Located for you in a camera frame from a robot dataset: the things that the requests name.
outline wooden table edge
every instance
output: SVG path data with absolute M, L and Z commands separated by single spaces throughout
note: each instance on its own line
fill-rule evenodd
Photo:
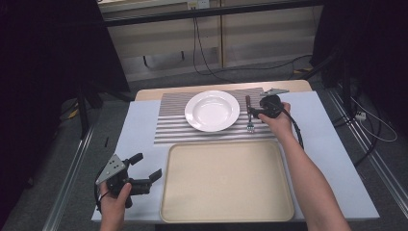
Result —
M 306 80 L 288 80 L 288 81 L 272 81 L 272 82 L 255 82 L 255 83 L 241 83 L 241 84 L 226 84 L 226 85 L 208 85 L 208 86 L 192 86 L 192 87 L 178 87 L 166 89 L 151 89 L 139 90 L 135 97 L 135 101 L 144 100 L 161 100 L 164 93 L 176 92 L 200 92 L 205 90 L 241 90 L 263 88 L 264 90 L 283 89 L 289 92 L 304 92 L 312 91 L 312 88 Z

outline white plate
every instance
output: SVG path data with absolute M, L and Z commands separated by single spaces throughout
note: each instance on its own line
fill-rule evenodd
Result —
M 231 126 L 240 115 L 240 104 L 231 94 L 209 90 L 197 94 L 186 105 L 187 122 L 203 132 L 216 132 Z

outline gray carpet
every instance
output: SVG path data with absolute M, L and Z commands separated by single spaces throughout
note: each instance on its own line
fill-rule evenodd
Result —
M 254 64 L 247 67 L 271 67 L 277 64 Z M 308 58 L 300 59 L 294 63 L 294 68 L 308 67 Z M 293 67 L 288 64 L 276 69 L 255 70 L 241 69 L 217 73 L 220 78 L 233 80 L 237 83 L 245 82 L 263 82 L 287 80 L 296 78 L 292 76 Z M 135 95 L 138 90 L 194 86 L 194 85 L 213 85 L 225 84 L 225 81 L 212 76 L 202 76 L 197 73 L 182 74 L 178 76 L 168 76 L 155 80 L 138 81 L 130 83 L 132 93 Z M 341 114 L 334 107 L 332 100 L 328 96 L 319 77 L 310 80 L 312 88 L 318 92 L 318 95 L 329 114 L 330 118 L 335 119 Z M 128 104 L 117 101 L 110 97 L 104 97 L 105 103 L 101 110 L 89 109 L 91 121 L 95 121 L 91 144 L 87 154 L 83 159 L 82 167 L 78 173 L 78 178 L 74 184 L 71 196 L 68 199 L 64 209 L 62 222 L 59 230 L 98 230 L 99 225 L 90 221 L 93 213 L 93 181 L 96 172 L 101 166 L 105 165 L 115 150 L 115 144 L 120 135 L 121 126 L 127 114 Z M 366 96 L 361 97 L 361 102 L 367 109 L 375 112 Z M 337 129 L 338 134 L 353 162 L 364 155 L 363 149 L 353 138 L 347 126 L 341 126 Z M 81 126 L 79 117 L 62 122 L 58 134 L 50 147 L 47 158 L 34 177 L 35 185 L 26 190 L 21 196 L 18 204 L 12 211 L 3 230 L 41 230 L 50 213 L 51 207 L 55 201 L 57 193 L 61 188 L 73 155 L 79 144 Z M 390 133 L 383 128 L 382 137 L 391 137 Z M 406 167 L 408 166 L 408 155 L 406 137 L 401 136 L 395 142 L 379 142 L 376 149 L 382 153 L 384 161 L 392 169 L 395 177 L 407 189 L 408 175 Z M 371 199 L 374 202 L 381 218 L 367 221 L 352 221 L 350 223 L 353 230 L 385 230 L 398 231 L 408 230 L 408 219 L 399 209 L 395 200 L 388 189 L 370 164 L 365 160 L 358 171 L 362 176 Z M 193 230 L 203 230 L 208 226 L 194 226 Z M 123 230 L 154 230 L 153 224 L 125 225 Z M 225 230 L 272 230 L 272 224 L 225 224 L 222 226 Z

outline human hand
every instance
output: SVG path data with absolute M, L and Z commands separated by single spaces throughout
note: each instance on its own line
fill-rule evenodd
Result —
M 282 104 L 284 109 L 289 113 L 291 111 L 291 105 L 286 102 L 282 102 Z M 266 115 L 259 114 L 258 118 L 269 126 L 270 131 L 278 140 L 284 139 L 285 136 L 293 135 L 292 122 L 284 113 L 281 113 L 277 118 L 270 118 Z
M 109 192 L 106 182 L 101 184 L 101 195 L 105 195 L 101 198 L 101 231 L 116 231 L 122 228 L 125 216 L 125 203 L 130 194 L 130 190 L 132 190 L 132 185 L 126 183 L 120 191 L 119 196 L 116 197 Z

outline striped placemat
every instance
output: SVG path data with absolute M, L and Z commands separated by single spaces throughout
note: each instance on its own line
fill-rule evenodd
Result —
M 240 104 L 240 116 L 229 128 L 218 132 L 202 132 L 191 127 L 186 121 L 184 110 L 187 103 L 200 92 L 165 93 L 162 98 L 159 119 L 156 127 L 154 144 L 173 144 L 199 141 L 247 141 L 273 139 L 275 136 L 260 119 L 252 119 L 255 133 L 246 131 L 248 117 L 246 114 L 245 96 L 251 96 L 252 107 L 259 108 L 259 95 L 263 89 L 225 90 L 233 95 Z

